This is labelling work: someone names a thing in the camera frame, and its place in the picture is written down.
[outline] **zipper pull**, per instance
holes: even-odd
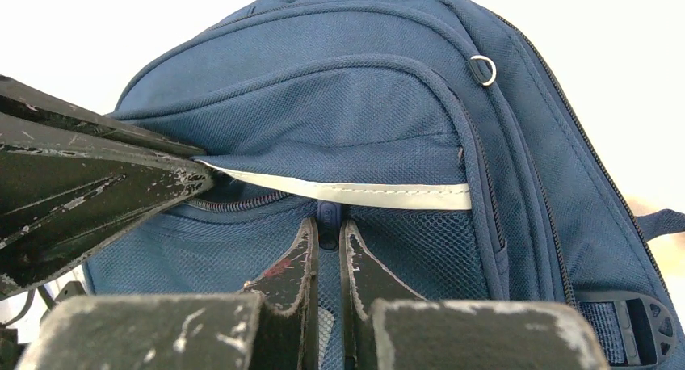
[[[319,200],[317,225],[319,247],[323,250],[337,250],[340,228],[343,227],[343,205]]]

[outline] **nylon webbing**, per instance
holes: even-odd
[[[685,231],[685,213],[665,209],[642,217],[637,217],[645,239],[649,241],[656,237],[682,233]]]
[[[613,303],[582,302],[578,307],[595,330],[609,364],[625,363],[625,349]]]

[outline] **white background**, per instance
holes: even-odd
[[[143,65],[252,1],[0,0],[0,74],[104,114]],[[542,52],[635,205],[685,211],[685,0],[473,1]],[[656,252],[685,304],[683,248]]]

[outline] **cable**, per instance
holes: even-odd
[[[7,326],[11,326],[21,320],[22,317],[26,316],[28,313],[29,309],[31,309],[31,306],[33,305],[33,298],[36,296],[36,290],[32,289],[27,292],[26,294],[26,302],[23,303],[23,308],[17,316],[13,317],[12,319],[8,320],[7,322],[0,323],[0,327],[4,328]]]
[[[55,300],[52,296],[50,296],[50,292],[48,292],[48,289],[45,287],[45,285],[40,285],[38,287],[38,294],[43,298],[45,306],[47,306],[48,309],[55,308]]]

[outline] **blue backpack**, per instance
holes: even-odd
[[[222,176],[89,259],[95,294],[235,292],[317,217],[321,368],[340,369],[353,219],[429,300],[566,303],[611,365],[685,368],[646,244],[685,217],[631,214],[535,47],[469,0],[258,0],[146,66],[110,116]]]

